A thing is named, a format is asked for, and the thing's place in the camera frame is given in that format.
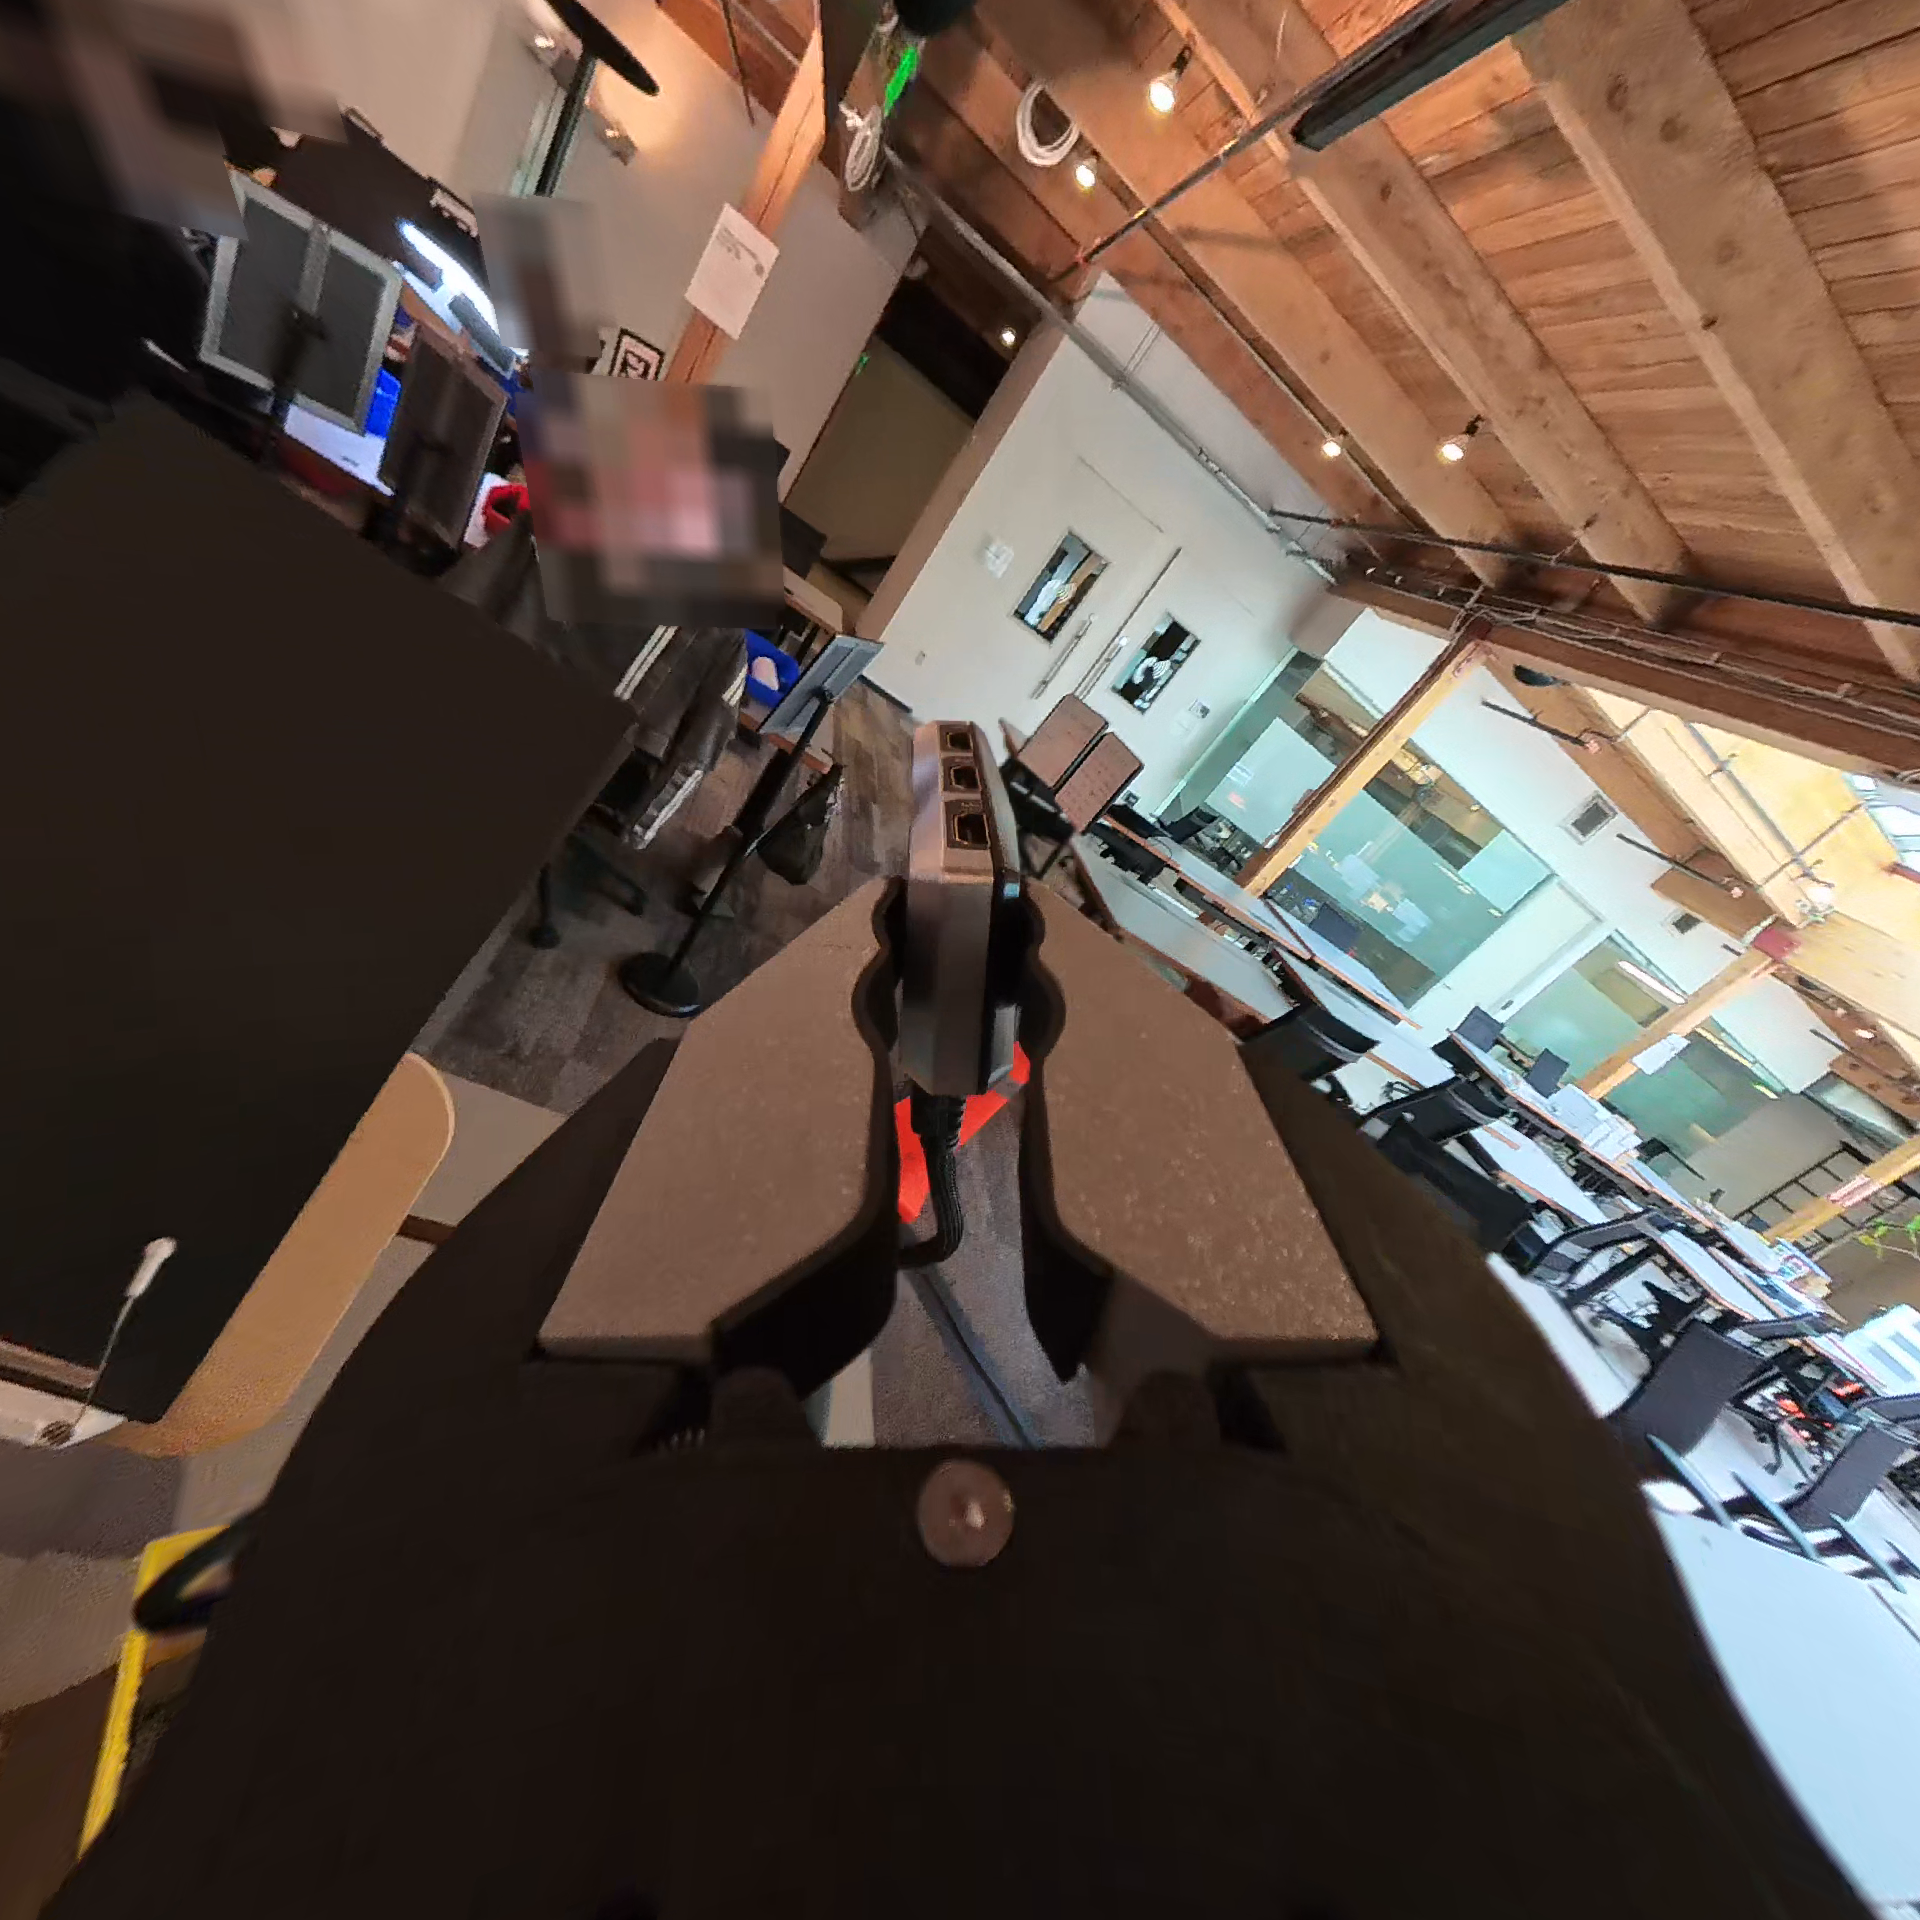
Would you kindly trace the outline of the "black tilted floor stand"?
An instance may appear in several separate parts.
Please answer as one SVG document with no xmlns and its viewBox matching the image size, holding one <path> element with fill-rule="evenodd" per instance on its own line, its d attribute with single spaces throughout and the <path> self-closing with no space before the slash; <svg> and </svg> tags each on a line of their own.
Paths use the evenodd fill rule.
<svg viewBox="0 0 1920 1920">
<path fill-rule="evenodd" d="M 801 795 L 781 806 L 788 776 L 802 767 L 807 750 L 826 727 L 828 716 L 863 676 L 867 663 L 879 654 L 874 640 L 840 636 L 807 664 L 785 702 L 773 708 L 760 728 L 773 740 L 773 750 L 760 771 L 748 800 L 727 829 L 727 858 L 699 896 L 688 923 L 669 950 L 641 950 L 616 972 L 625 994 L 643 1010 L 688 1019 L 703 1013 L 706 994 L 691 967 L 691 950 L 703 931 L 713 920 L 731 879 L 769 839 L 780 843 L 776 869 L 792 883 L 804 883 L 816 874 L 826 831 L 842 800 L 847 773 L 832 759 L 821 780 L 804 787 Z"/>
</svg>

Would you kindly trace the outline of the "grey panel on stand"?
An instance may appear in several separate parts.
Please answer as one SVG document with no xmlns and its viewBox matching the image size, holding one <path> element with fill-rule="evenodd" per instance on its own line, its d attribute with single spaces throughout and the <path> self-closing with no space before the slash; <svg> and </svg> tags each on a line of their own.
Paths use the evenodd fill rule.
<svg viewBox="0 0 1920 1920">
<path fill-rule="evenodd" d="M 380 460 L 388 526 L 461 546 L 508 394 L 484 359 L 416 327 Z"/>
<path fill-rule="evenodd" d="M 248 174 L 229 174 L 233 216 L 219 234 L 199 362 L 346 432 L 369 427 L 400 306 L 388 258 Z"/>
</svg>

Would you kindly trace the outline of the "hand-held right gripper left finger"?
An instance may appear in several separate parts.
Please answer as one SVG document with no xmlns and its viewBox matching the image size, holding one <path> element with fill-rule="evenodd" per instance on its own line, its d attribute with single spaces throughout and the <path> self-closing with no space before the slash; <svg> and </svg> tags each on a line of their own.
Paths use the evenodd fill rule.
<svg viewBox="0 0 1920 1920">
<path fill-rule="evenodd" d="M 540 1346 L 853 1362 L 896 1306 L 896 885 L 865 885 L 692 1018 Z"/>
</svg>

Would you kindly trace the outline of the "framed wall picture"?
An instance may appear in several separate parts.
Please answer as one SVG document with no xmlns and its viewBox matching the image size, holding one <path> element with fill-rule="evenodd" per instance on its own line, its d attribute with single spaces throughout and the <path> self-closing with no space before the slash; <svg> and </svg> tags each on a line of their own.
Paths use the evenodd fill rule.
<svg viewBox="0 0 1920 1920">
<path fill-rule="evenodd" d="M 1163 613 L 1119 671 L 1114 694 L 1135 712 L 1151 712 L 1195 646 L 1197 636 L 1178 614 Z"/>
<path fill-rule="evenodd" d="M 1079 614 L 1093 590 L 1109 568 L 1091 540 L 1075 530 L 1063 533 L 1029 588 L 1015 603 L 1015 618 L 1024 628 L 1040 636 L 1044 644 L 1057 642 Z"/>
</svg>

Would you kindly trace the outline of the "white tethered pin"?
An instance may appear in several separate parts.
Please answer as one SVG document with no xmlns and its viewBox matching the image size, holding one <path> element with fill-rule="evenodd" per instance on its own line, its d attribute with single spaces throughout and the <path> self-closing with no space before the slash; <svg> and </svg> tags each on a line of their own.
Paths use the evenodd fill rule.
<svg viewBox="0 0 1920 1920">
<path fill-rule="evenodd" d="M 128 1328 L 128 1319 L 132 1316 L 141 1295 L 153 1286 L 161 1271 L 172 1261 L 176 1250 L 179 1240 L 175 1236 L 156 1236 L 141 1247 L 141 1258 L 136 1264 L 136 1272 L 123 1288 L 101 1358 L 92 1372 L 92 1379 L 81 1392 L 81 1402 L 76 1404 L 71 1420 L 53 1422 L 39 1432 L 39 1442 L 45 1448 L 67 1448 L 81 1438 L 81 1429 L 85 1426 L 90 1413 L 93 1411 L 98 1392 L 105 1386 L 114 1351 L 122 1344 L 122 1338 Z"/>
</svg>

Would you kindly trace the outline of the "metal hdmi port hub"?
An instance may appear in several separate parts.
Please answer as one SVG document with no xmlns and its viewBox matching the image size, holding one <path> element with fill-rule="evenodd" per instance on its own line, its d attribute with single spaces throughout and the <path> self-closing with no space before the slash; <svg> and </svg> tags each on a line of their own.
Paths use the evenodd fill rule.
<svg viewBox="0 0 1920 1920">
<path fill-rule="evenodd" d="M 896 972 L 899 1062 L 921 1146 L 932 1234 L 900 1250 L 903 1271 L 948 1259 L 965 1236 L 956 1151 L 967 1104 L 1015 1064 L 1029 923 L 1017 813 L 993 742 L 971 723 L 914 734 Z"/>
</svg>

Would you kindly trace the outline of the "white paper sign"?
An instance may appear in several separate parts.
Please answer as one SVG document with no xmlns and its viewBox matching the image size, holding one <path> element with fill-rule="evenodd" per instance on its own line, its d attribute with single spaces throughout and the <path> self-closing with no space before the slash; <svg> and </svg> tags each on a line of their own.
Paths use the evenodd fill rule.
<svg viewBox="0 0 1920 1920">
<path fill-rule="evenodd" d="M 713 328 L 736 340 L 762 300 L 780 245 L 740 208 L 721 205 L 709 243 L 687 287 L 687 301 Z"/>
</svg>

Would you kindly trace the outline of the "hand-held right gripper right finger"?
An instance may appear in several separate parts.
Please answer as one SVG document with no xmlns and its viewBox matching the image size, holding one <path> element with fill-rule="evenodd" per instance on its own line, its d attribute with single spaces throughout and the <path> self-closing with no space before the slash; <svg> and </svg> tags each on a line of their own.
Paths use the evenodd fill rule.
<svg viewBox="0 0 1920 1920">
<path fill-rule="evenodd" d="M 1362 1358 L 1376 1322 L 1232 1031 L 1027 894 L 1024 1303 L 1050 1358 Z"/>
</svg>

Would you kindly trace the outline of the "yellow plastic bin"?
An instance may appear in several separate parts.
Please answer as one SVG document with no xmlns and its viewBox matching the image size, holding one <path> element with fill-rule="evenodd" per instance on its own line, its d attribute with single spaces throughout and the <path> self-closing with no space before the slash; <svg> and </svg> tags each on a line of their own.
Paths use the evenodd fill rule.
<svg viewBox="0 0 1920 1920">
<path fill-rule="evenodd" d="M 176 1696 L 186 1691 L 258 1519 L 256 1506 L 223 1526 L 175 1532 L 141 1550 L 76 1859 L 85 1859 L 90 1844 L 103 1834 L 128 1787 L 136 1756 L 153 1746 L 156 1730 L 172 1715 Z"/>
</svg>

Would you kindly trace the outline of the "black board on white stand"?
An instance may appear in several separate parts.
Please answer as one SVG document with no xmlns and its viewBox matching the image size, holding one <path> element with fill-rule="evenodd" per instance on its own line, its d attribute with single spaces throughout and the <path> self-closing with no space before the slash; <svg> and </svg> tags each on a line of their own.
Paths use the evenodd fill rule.
<svg viewBox="0 0 1920 1920">
<path fill-rule="evenodd" d="M 156 400 L 5 507 L 5 1438 L 156 1423 L 634 716 Z"/>
</svg>

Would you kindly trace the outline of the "row of black office chairs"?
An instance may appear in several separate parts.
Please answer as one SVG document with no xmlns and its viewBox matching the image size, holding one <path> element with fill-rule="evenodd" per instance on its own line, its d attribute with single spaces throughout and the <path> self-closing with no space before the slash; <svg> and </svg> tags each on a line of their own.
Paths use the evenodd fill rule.
<svg viewBox="0 0 1920 1920">
<path fill-rule="evenodd" d="M 1444 1200 L 1487 1252 L 1507 1245 L 1501 1221 L 1512 1213 L 1525 1221 L 1530 1211 L 1519 1186 L 1499 1186 L 1499 1174 L 1507 1173 L 1507 1163 L 1493 1157 L 1496 1146 L 1507 1146 L 1499 1134 L 1468 1128 L 1456 1135 L 1461 1155 L 1452 1155 L 1448 1142 L 1423 1134 L 1405 1115 L 1387 1118 L 1385 1108 L 1376 1108 L 1361 1118 L 1373 1119 L 1384 1124 L 1376 1148 L 1427 1184 L 1432 1196 Z M 1797 1551 L 1818 1567 L 1877 1576 L 1896 1594 L 1915 1596 L 1915 1564 L 1889 1559 L 1844 1515 L 1833 1515 L 1835 1541 L 1823 1546 L 1764 1488 L 1741 1478 L 1739 1496 L 1721 1499 L 1695 1472 L 1688 1452 L 1715 1426 L 1721 1404 L 1733 1398 L 1745 1367 L 1755 1358 L 1741 1342 L 1715 1328 L 1689 1325 L 1605 1423 L 1647 1478 L 1684 1486 L 1704 1519 L 1735 1536 Z"/>
</svg>

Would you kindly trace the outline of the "orange traffic cone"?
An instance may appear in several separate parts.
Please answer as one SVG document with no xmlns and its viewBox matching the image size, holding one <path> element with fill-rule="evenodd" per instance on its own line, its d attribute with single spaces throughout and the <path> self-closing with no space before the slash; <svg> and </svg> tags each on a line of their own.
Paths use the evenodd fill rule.
<svg viewBox="0 0 1920 1920">
<path fill-rule="evenodd" d="M 954 1146 L 954 1155 L 965 1155 L 971 1142 L 988 1132 L 1002 1114 L 1007 1114 L 1021 1095 L 1031 1075 L 1031 1062 L 1024 1048 L 1015 1047 L 1015 1060 L 989 1090 L 969 1095 Z M 896 1211 L 899 1221 L 911 1227 L 928 1211 L 928 1165 L 924 1142 L 911 1118 L 911 1100 L 900 1095 L 895 1104 L 896 1150 L 899 1150 L 899 1189 Z"/>
</svg>

